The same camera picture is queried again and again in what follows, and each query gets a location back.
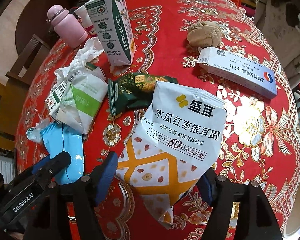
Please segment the green white milk carton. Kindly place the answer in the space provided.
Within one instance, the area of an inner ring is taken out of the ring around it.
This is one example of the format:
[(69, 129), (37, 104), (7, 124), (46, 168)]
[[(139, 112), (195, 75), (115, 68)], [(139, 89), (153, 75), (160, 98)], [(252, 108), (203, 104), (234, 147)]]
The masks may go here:
[(135, 42), (126, 0), (90, 0), (84, 6), (110, 65), (131, 65)]

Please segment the small white yogurt bottle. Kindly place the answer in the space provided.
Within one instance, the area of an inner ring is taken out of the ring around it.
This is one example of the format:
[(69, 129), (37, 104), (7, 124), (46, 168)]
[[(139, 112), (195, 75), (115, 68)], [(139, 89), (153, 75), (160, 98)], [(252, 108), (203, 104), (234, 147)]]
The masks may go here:
[(90, 36), (96, 37), (97, 36), (96, 30), (92, 24), (92, 21), (85, 8), (85, 5), (82, 5), (78, 9), (76, 9), (75, 14), (81, 19), (81, 24), (83, 28), (90, 34)]

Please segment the dark wooden chair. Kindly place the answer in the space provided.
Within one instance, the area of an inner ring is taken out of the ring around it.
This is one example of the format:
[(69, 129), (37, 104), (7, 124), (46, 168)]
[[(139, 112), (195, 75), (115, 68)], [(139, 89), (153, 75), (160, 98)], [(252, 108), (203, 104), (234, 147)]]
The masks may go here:
[(50, 50), (47, 43), (33, 34), (6, 77), (30, 86)]

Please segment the white orange snack packet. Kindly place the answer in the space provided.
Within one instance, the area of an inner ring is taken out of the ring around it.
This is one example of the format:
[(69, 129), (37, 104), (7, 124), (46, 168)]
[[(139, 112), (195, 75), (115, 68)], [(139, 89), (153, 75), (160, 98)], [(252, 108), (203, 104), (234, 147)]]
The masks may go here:
[(200, 88), (158, 81), (153, 100), (119, 157), (117, 178), (132, 186), (165, 228), (173, 207), (216, 162), (225, 101)]

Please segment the crumpled brown tissue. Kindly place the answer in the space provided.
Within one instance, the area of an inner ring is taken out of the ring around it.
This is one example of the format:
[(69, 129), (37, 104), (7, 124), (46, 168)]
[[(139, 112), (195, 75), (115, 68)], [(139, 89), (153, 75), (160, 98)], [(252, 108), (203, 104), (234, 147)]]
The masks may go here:
[(187, 40), (193, 47), (218, 47), (223, 33), (218, 24), (210, 21), (196, 22), (188, 27)]

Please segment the pink thermos bottle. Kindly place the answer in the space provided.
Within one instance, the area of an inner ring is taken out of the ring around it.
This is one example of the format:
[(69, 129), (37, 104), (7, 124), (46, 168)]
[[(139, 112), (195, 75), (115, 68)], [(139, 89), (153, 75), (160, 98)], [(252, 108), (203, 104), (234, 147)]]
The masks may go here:
[(48, 22), (54, 31), (71, 48), (77, 48), (87, 38), (88, 33), (67, 9), (61, 5), (54, 5), (47, 11)]

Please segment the white blue medicine box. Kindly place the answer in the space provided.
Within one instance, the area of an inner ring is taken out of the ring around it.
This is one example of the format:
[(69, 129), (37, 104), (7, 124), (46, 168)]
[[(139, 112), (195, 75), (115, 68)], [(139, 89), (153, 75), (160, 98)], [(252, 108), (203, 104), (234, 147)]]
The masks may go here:
[(208, 73), (237, 83), (265, 98), (273, 99), (277, 96), (274, 72), (238, 53), (215, 47), (203, 48), (197, 64)]

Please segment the dark round tabletop leaning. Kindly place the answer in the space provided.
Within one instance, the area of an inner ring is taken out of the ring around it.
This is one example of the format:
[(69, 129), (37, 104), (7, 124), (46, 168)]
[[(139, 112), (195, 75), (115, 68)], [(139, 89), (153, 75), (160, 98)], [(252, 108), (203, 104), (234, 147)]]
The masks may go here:
[(59, 39), (50, 23), (47, 11), (54, 5), (61, 5), (70, 10), (79, 0), (30, 0), (18, 18), (15, 30), (15, 46), (20, 54), (33, 35), (38, 36), (51, 48)]

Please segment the dark green cracker packet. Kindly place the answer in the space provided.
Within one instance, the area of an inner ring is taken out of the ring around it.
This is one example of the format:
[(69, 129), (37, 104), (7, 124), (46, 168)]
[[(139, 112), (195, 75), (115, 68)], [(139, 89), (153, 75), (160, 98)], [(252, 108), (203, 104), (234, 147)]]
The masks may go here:
[(147, 108), (152, 102), (157, 81), (177, 83), (174, 77), (128, 73), (116, 80), (108, 80), (108, 103), (111, 115), (129, 109)]

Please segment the white green crumpled wrapper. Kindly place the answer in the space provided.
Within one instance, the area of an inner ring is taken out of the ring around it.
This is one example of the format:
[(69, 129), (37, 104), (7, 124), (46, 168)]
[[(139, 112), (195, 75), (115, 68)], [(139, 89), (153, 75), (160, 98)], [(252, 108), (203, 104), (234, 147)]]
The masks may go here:
[(55, 70), (57, 83), (45, 100), (49, 115), (81, 134), (88, 134), (108, 91), (101, 68), (86, 67), (104, 52), (98, 37), (87, 39), (69, 66)]

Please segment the beige coat on chair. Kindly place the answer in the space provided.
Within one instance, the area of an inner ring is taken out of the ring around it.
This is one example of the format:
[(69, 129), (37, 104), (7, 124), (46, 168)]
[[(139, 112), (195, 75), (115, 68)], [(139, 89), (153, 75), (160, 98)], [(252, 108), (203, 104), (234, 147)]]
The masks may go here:
[(291, 0), (258, 0), (254, 24), (273, 48), (291, 88), (300, 83), (300, 10)]

